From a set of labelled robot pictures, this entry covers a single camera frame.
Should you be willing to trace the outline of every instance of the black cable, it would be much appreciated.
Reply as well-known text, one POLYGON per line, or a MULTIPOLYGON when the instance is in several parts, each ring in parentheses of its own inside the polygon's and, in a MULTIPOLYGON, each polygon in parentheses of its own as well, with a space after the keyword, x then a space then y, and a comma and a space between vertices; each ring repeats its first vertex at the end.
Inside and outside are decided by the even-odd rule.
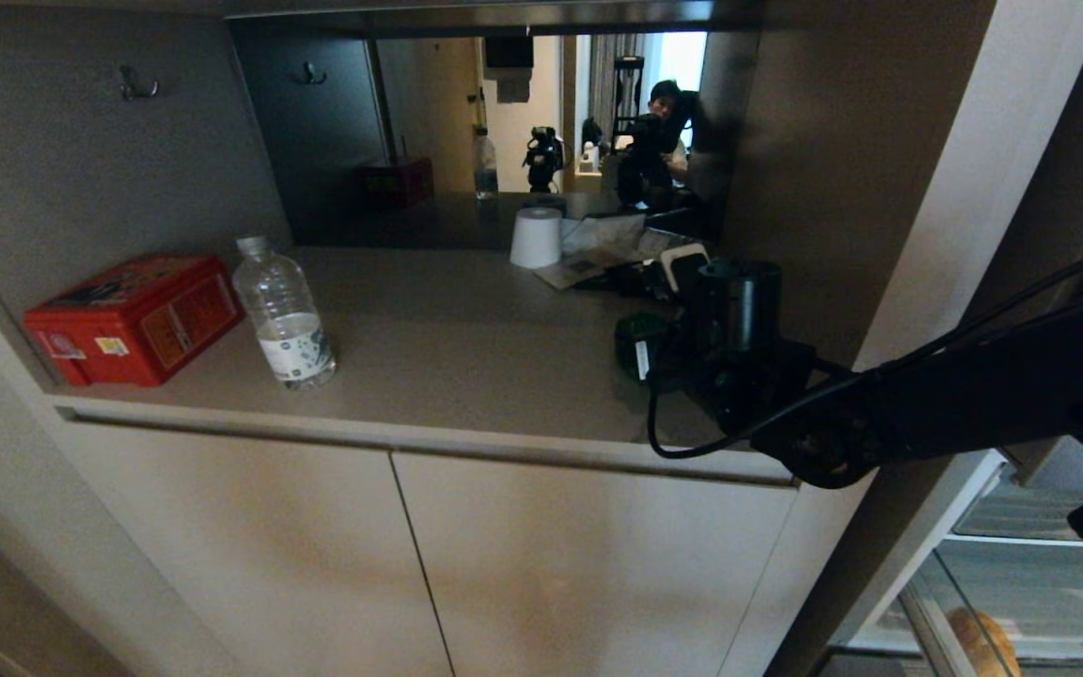
POLYGON ((898 360, 891 360, 876 368, 882 373, 889 373, 893 372, 893 369, 904 368, 908 365, 916 363, 917 361, 928 359, 928 356, 942 350, 942 348, 950 346, 950 343, 958 341, 958 339, 962 339, 964 336, 971 334, 976 329, 979 329, 979 327, 996 320, 996 317, 1001 317, 1002 314, 1009 312, 1009 310, 1017 308, 1017 305, 1026 303, 1026 301, 1031 299, 1031 297, 1039 296, 1040 292, 1047 290, 1049 287, 1057 286, 1057 284, 1065 282, 1074 274, 1082 273, 1083 260, 1080 260, 1070 266, 1056 271, 1056 273, 1048 274, 1047 277, 1031 284, 1030 287, 1023 288, 1022 291, 1018 291, 1017 295, 1010 296, 1005 301, 1002 301, 1002 303, 993 305, 992 309, 981 313, 979 316, 973 317, 973 320, 954 327, 954 329, 951 329, 949 333, 940 336, 940 338, 936 338, 934 341, 922 346, 918 350, 915 350, 908 355, 900 356, 898 360))
MULTIPOLYGON (((1017 295, 1009 297, 1005 301, 1002 301, 1002 303, 997 303, 992 309, 981 313, 974 320, 955 327, 955 329, 951 329, 949 333, 940 336, 940 338, 934 339, 934 341, 922 346, 918 350, 901 356, 901 359, 889 361, 888 363, 876 367, 873 372, 884 374, 886 372, 890 372, 890 369, 903 368, 910 364, 914 364, 916 361, 928 359, 928 356, 932 355, 938 350, 941 350, 941 348, 945 348, 950 343, 957 341, 957 339, 962 339, 964 336, 979 329, 980 326, 996 320, 996 317, 1001 317, 1002 314, 1009 312, 1009 310, 1014 309, 1016 305, 1022 304, 1023 301, 1027 301, 1031 297, 1040 295, 1040 292, 1044 291, 1046 288, 1054 287, 1056 284, 1065 282, 1067 278, 1072 277, 1072 275, 1080 273, 1083 273, 1083 260, 1074 262, 1074 264, 1065 269, 1060 269, 1056 271, 1056 273, 1048 274, 1047 277, 1031 284, 1030 287, 1023 288, 1022 291, 1018 291, 1017 295)), ((818 389, 810 390, 807 394, 796 399, 795 402, 787 404, 787 406, 780 408, 772 415, 759 420, 757 424, 748 425, 748 427, 741 432, 721 438, 721 440, 717 440, 717 442, 709 442, 707 445, 693 446, 691 450, 678 452, 667 451, 658 443, 656 419, 658 418, 660 386, 656 381, 648 380, 650 382, 650 404, 648 411, 645 412, 645 437, 650 439, 650 448, 654 450, 654 453, 662 458, 691 459, 703 457, 703 455, 725 450, 728 445, 735 445, 738 442, 747 440, 757 430, 764 428, 765 425, 772 424, 774 420, 783 418, 787 415, 787 413, 794 412, 805 406, 805 404, 815 402, 815 400, 836 393, 838 390, 847 389, 848 387, 853 386, 856 381, 859 381, 861 377, 863 377, 862 374, 856 374, 854 376, 844 378, 841 381, 826 381, 821 387, 818 387, 818 389)))

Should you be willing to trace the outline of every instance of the curtain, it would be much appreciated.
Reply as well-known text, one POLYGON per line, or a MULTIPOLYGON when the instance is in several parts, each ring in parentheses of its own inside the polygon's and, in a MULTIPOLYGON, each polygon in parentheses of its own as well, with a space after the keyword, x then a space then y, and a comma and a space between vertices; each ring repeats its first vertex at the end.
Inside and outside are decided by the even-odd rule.
MULTIPOLYGON (((588 115, 596 118, 596 122, 604 130, 604 141, 610 141, 613 133, 613 115, 616 107, 613 102, 615 87, 613 61, 617 56, 641 55, 644 47, 644 36, 637 34, 626 35, 593 35, 590 47, 590 57, 592 67, 588 71, 588 115)), ((644 91, 643 99, 649 94, 644 91)), ((584 120, 576 120, 576 125, 583 129, 584 120)), ((579 146, 584 145, 583 136, 579 138, 579 146)))

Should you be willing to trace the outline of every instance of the red box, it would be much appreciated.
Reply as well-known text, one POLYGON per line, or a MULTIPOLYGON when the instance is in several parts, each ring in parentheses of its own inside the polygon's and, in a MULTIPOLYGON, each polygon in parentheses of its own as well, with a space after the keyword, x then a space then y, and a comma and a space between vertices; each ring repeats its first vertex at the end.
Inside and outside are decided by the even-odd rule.
POLYGON ((25 313, 73 386, 160 386, 245 316, 216 257, 142 257, 25 313))
POLYGON ((407 207, 433 197, 433 162, 429 158, 377 161, 357 168, 362 194, 373 207, 407 207))

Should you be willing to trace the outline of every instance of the green object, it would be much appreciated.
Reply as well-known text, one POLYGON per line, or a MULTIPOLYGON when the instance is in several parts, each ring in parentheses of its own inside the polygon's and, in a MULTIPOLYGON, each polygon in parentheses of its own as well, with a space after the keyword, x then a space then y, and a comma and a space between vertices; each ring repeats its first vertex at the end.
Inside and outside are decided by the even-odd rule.
POLYGON ((639 366, 649 372, 654 352, 665 335, 666 321, 657 314, 640 312, 621 317, 614 333, 617 364, 631 378, 643 381, 644 377, 639 377, 639 366))

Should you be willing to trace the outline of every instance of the countertop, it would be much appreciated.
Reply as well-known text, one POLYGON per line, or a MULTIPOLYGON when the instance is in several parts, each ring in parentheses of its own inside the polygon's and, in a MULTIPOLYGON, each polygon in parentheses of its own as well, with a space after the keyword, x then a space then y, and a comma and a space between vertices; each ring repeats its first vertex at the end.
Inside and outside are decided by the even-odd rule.
MULTIPOLYGON (((507 253, 302 247, 338 372, 296 393, 270 374, 249 323, 159 389, 54 387, 71 418, 509 455, 589 466, 791 481, 765 455, 666 461, 645 444, 645 389, 616 365, 619 317, 657 303, 556 291, 507 253)), ((719 431, 683 394, 663 395, 660 437, 719 431)))

